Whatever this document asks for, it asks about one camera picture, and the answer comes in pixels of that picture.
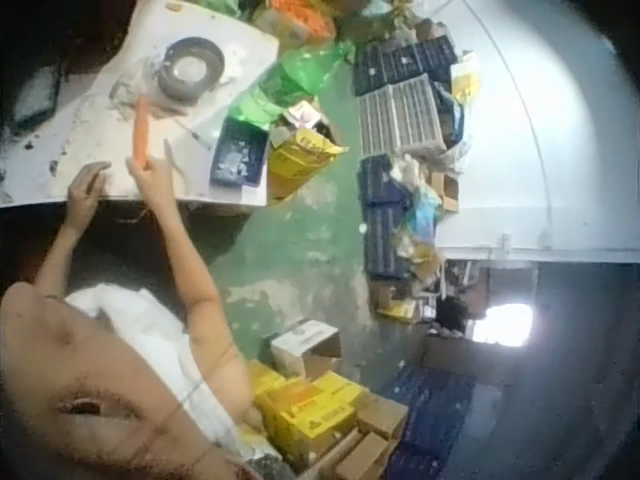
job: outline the light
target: light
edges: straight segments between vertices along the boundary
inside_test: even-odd
[[[483,320],[473,323],[475,342],[498,343],[506,347],[521,347],[529,338],[533,311],[529,305],[511,303],[487,310]]]

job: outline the person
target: person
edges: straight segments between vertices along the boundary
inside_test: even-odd
[[[182,222],[169,162],[128,165],[162,232],[186,322],[146,290],[98,284],[67,296],[109,168],[86,165],[35,282],[2,299],[4,394],[38,445],[115,478],[236,478],[246,452],[234,424],[252,402],[245,361]]]

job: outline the white table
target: white table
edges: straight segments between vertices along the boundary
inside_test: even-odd
[[[99,73],[73,75],[63,81],[58,97],[58,109],[53,118],[40,125],[34,132],[12,141],[3,149],[0,167],[6,178],[2,184],[5,195],[0,207],[52,203],[64,201],[58,188],[51,188],[52,160],[58,165],[68,161],[62,155],[65,144],[74,130],[78,110],[87,101],[105,104],[114,82],[140,59],[149,55],[162,55],[166,48],[184,37],[200,36],[216,43],[223,51],[232,47],[246,52],[241,62],[242,75],[214,91],[205,94],[179,125],[174,119],[152,120],[151,137],[162,132],[172,146],[176,162],[180,165],[188,185],[180,200],[204,203],[222,203],[243,206],[264,206],[267,203],[266,166],[262,180],[256,188],[230,188],[211,186],[209,171],[222,122],[231,101],[249,88],[276,60],[278,41],[243,22],[217,14],[202,7],[184,3],[179,12],[166,8],[164,0],[141,0],[131,20],[129,34],[120,52]],[[115,128],[113,121],[105,121],[96,109],[90,121],[99,136],[85,139],[83,148],[100,152],[112,162],[123,162],[123,145],[130,152],[132,121],[122,128]],[[201,140],[194,140],[187,129],[197,133]],[[33,148],[26,149],[31,142]],[[160,155],[150,145],[150,154]],[[135,196],[115,197],[131,200]]]

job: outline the orange carrot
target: orange carrot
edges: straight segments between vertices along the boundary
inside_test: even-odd
[[[149,102],[140,95],[136,103],[136,119],[133,125],[133,161],[146,168],[149,164],[147,145],[149,144]]]

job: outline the concrete floor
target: concrete floor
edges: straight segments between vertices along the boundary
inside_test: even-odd
[[[191,232],[248,358],[257,356],[263,337],[301,318],[314,318],[340,328],[343,373],[358,380],[370,377],[370,370],[380,382],[394,372],[384,352],[400,355],[408,327],[374,318],[369,310],[358,231],[360,137],[350,67],[339,70],[320,101],[338,141],[350,151],[288,202],[257,210],[246,221],[196,218]]]

